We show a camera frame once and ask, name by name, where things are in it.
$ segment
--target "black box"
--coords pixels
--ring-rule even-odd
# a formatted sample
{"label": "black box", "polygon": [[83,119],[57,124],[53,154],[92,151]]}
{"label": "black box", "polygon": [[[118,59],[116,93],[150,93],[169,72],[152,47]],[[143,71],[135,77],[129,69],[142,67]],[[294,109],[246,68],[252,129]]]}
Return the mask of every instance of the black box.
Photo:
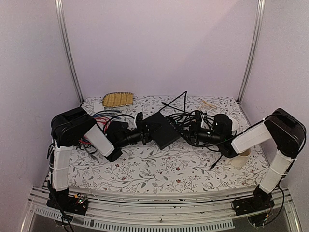
{"label": "black box", "polygon": [[159,129],[151,134],[152,139],[161,150],[180,138],[180,134],[160,112],[149,116],[144,121],[161,125]]}

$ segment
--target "white table surface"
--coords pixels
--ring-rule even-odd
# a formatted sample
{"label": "white table surface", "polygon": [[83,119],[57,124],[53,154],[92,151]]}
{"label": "white table surface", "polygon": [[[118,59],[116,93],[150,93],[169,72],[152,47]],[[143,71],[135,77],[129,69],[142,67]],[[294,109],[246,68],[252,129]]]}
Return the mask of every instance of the white table surface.
{"label": "white table surface", "polygon": [[[135,96],[131,106],[118,107],[124,114],[135,115],[142,111],[144,118],[157,112],[174,97]],[[203,108],[209,115],[227,114],[239,123],[243,131],[248,123],[233,98],[229,97],[187,97],[187,111],[196,110],[201,100],[217,106],[217,109]],[[93,115],[93,104],[102,98],[88,98],[82,107]],[[183,108],[183,98],[172,104]],[[176,113],[166,108],[163,115]],[[98,161],[92,159],[84,150],[75,149],[70,158],[68,182],[70,186],[102,191],[132,193],[190,193],[220,191],[257,185],[266,174],[268,164],[260,146],[252,148],[249,161],[242,168],[225,164],[225,158],[213,170],[210,166],[220,153],[196,148],[182,138],[160,150],[153,141],[143,146],[141,143],[122,149],[121,157],[109,163],[98,152]]]}

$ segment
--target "pink wall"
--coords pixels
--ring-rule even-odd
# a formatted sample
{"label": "pink wall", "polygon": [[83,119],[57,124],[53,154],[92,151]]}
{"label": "pink wall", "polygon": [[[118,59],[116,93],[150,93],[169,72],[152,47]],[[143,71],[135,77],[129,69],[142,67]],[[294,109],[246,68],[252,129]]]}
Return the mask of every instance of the pink wall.
{"label": "pink wall", "polygon": [[[243,102],[251,123],[281,107],[309,129],[309,4],[308,1],[266,1],[253,70]],[[268,159],[273,143],[264,149]],[[303,231],[309,231],[309,146],[298,156],[286,183]]]}
{"label": "pink wall", "polygon": [[236,97],[249,54],[257,1],[66,0],[64,12],[86,97]]}
{"label": "pink wall", "polygon": [[47,174],[50,121],[78,102],[54,1],[1,1],[0,19],[0,231],[16,232]]}

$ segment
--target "metal rail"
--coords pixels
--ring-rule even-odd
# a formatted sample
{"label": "metal rail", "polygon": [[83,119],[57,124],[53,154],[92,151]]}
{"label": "metal rail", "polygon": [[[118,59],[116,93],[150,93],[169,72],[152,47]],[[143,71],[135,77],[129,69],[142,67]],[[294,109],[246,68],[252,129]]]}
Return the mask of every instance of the metal rail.
{"label": "metal rail", "polygon": [[69,64],[69,70],[70,70],[70,73],[71,73],[72,81],[73,81],[73,84],[74,84],[74,88],[75,88],[78,100],[79,100],[80,103],[82,103],[84,101],[84,97],[83,97],[83,94],[82,94],[81,86],[80,86],[78,78],[77,78],[77,74],[76,74],[76,70],[75,70],[75,66],[74,66],[74,62],[73,62],[73,57],[72,57],[72,53],[71,53],[71,50],[70,50],[68,32],[67,32],[67,28],[66,28],[63,6],[62,6],[62,0],[55,0],[55,4],[56,4],[56,11],[57,11],[57,17],[58,17],[61,37],[62,37],[64,49],[65,49],[65,52],[66,52],[66,57],[67,57],[68,64]]}
{"label": "metal rail", "polygon": [[253,61],[254,61],[257,43],[258,43],[259,36],[260,36],[260,30],[261,30],[261,27],[262,27],[264,5],[265,5],[265,0],[259,0],[258,1],[250,53],[249,53],[249,57],[248,57],[247,65],[246,65],[245,74],[244,74],[244,77],[243,77],[243,80],[242,80],[242,83],[241,83],[241,87],[240,87],[240,90],[239,90],[239,93],[238,93],[238,97],[237,97],[237,102],[239,104],[242,103],[242,100],[244,98],[245,91],[246,91],[246,88],[247,88],[247,85],[248,85],[248,81],[249,81],[249,78],[250,78],[250,73],[251,73],[251,69],[252,69],[252,65],[253,65]]}
{"label": "metal rail", "polygon": [[[200,197],[198,201],[179,199],[173,202],[147,202],[132,200],[128,195],[125,199],[106,198],[105,193],[96,196],[88,194],[89,206],[85,216],[73,216],[72,225],[92,228],[102,231],[131,232],[198,232],[223,231],[234,228],[233,220],[258,214],[259,212],[236,216],[231,209],[231,203],[236,197],[251,196],[252,188],[239,191],[236,196],[226,195]],[[59,210],[46,206],[48,190],[33,188],[29,197],[30,205],[22,232],[27,232],[34,214],[61,221]],[[292,204],[288,189],[284,189],[285,205]],[[273,191],[275,208],[282,203],[282,193]]]}

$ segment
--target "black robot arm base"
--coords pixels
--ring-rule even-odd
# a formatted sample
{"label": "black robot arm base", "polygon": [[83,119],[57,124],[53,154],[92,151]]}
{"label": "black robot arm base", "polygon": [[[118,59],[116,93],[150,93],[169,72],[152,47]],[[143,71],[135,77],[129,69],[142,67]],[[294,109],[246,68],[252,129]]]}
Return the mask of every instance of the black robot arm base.
{"label": "black robot arm base", "polygon": [[48,181],[49,199],[46,203],[48,207],[62,209],[65,212],[86,215],[88,200],[78,201],[74,196],[69,196],[69,188],[56,192]]}
{"label": "black robot arm base", "polygon": [[263,192],[259,186],[253,192],[253,197],[236,199],[232,202],[232,208],[236,215],[244,215],[262,210],[267,210],[275,206],[271,193]]}

